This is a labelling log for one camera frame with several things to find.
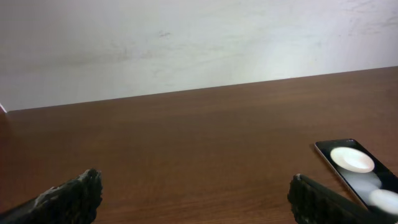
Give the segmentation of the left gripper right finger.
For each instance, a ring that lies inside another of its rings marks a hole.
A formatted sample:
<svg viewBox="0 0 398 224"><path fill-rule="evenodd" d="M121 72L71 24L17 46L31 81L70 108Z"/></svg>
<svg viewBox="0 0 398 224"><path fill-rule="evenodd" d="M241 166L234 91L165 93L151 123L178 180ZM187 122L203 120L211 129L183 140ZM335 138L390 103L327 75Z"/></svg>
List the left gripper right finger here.
<svg viewBox="0 0 398 224"><path fill-rule="evenodd" d="M302 174L293 176L287 199L298 224L397 223L397 217L369 211Z"/></svg>

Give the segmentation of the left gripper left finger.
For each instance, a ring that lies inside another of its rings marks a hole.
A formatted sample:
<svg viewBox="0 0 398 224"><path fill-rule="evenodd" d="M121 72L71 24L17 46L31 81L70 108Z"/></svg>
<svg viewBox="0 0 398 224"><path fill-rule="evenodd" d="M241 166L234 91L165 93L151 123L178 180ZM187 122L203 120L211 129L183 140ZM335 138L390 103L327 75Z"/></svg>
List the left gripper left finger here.
<svg viewBox="0 0 398 224"><path fill-rule="evenodd" d="M88 169L58 187L52 187L1 214L1 223L90 224L102 202L101 172Z"/></svg>

